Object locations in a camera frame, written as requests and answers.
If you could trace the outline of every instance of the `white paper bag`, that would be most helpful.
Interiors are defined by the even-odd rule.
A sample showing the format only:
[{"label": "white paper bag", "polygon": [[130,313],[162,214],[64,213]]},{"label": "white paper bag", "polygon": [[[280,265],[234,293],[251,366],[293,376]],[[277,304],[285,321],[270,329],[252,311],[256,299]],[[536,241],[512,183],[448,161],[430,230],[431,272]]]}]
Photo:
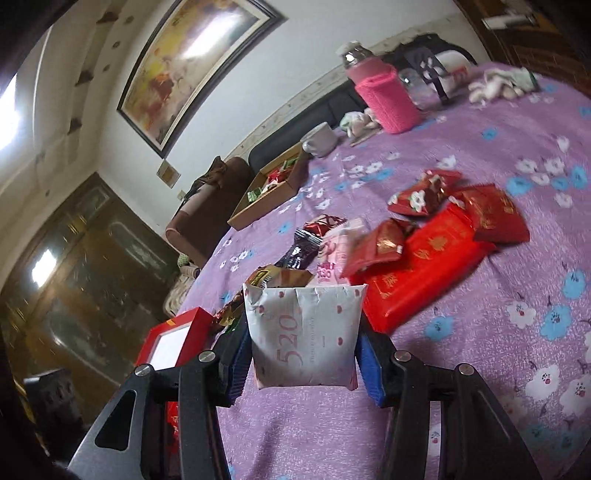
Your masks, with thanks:
[{"label": "white paper bag", "polygon": [[259,388],[357,388],[354,353],[366,288],[261,289],[244,284]]}]

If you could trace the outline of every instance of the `light fixture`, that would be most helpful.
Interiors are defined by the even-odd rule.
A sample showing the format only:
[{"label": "light fixture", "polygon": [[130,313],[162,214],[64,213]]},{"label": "light fixture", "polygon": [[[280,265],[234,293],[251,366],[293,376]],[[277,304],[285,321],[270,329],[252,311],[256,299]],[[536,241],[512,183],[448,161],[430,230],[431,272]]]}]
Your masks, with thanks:
[{"label": "light fixture", "polygon": [[0,150],[6,147],[17,134],[20,117],[14,109],[14,96],[17,91],[17,76],[0,96]]}]

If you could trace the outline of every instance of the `metal screw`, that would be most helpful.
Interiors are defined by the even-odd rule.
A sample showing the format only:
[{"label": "metal screw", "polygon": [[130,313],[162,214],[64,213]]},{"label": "metal screw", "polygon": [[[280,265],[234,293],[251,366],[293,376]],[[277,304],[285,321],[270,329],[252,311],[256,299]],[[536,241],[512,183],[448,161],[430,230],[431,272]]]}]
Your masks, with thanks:
[{"label": "metal screw", "polygon": [[413,356],[406,350],[396,350],[394,358],[399,362],[408,362]]},{"label": "metal screw", "polygon": [[458,370],[462,375],[472,375],[474,373],[474,367],[470,364],[461,364]]},{"label": "metal screw", "polygon": [[211,350],[205,350],[199,354],[199,361],[203,362],[204,364],[213,362],[216,359],[216,354],[213,353]]},{"label": "metal screw", "polygon": [[138,367],[135,367],[134,372],[138,377],[145,377],[146,375],[148,375],[150,373],[151,370],[152,370],[152,365],[142,364]]}]

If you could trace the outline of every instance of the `cardboard box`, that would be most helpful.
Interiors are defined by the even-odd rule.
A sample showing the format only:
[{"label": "cardboard box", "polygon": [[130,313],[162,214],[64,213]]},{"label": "cardboard box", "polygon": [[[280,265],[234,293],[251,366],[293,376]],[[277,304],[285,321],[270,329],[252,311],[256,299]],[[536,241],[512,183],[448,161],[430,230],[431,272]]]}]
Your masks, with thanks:
[{"label": "cardboard box", "polygon": [[[262,188],[267,180],[268,173],[275,170],[277,167],[281,167],[285,160],[288,160],[295,155],[298,155],[298,160],[295,162],[294,168],[291,171],[290,176],[287,177],[287,180],[282,181],[277,187],[261,195],[255,202],[248,203],[248,192],[251,192],[256,188]],[[230,226],[233,226],[236,230],[242,230],[255,220],[264,217],[267,213],[294,197],[298,193],[300,187],[308,180],[309,159],[310,154],[304,152],[301,143],[298,143],[284,151],[275,160],[263,167],[261,171],[256,174],[255,179],[252,181],[244,195],[242,195],[240,203],[238,203],[232,217],[228,220]]]}]

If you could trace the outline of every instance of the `wooden door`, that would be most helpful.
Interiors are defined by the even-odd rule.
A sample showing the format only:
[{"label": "wooden door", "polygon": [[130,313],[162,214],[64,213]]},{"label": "wooden door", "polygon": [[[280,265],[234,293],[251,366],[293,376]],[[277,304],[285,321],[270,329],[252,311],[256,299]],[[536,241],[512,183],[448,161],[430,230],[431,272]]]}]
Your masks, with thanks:
[{"label": "wooden door", "polygon": [[533,13],[537,25],[488,30],[483,18],[506,15],[502,0],[455,0],[494,61],[527,67],[571,84],[591,95],[591,76],[558,29],[546,17]]},{"label": "wooden door", "polygon": [[[32,270],[56,261],[41,286]],[[132,371],[163,301],[177,254],[96,176],[40,231],[2,292],[0,318],[18,380],[71,370],[80,411],[93,421]]]}]

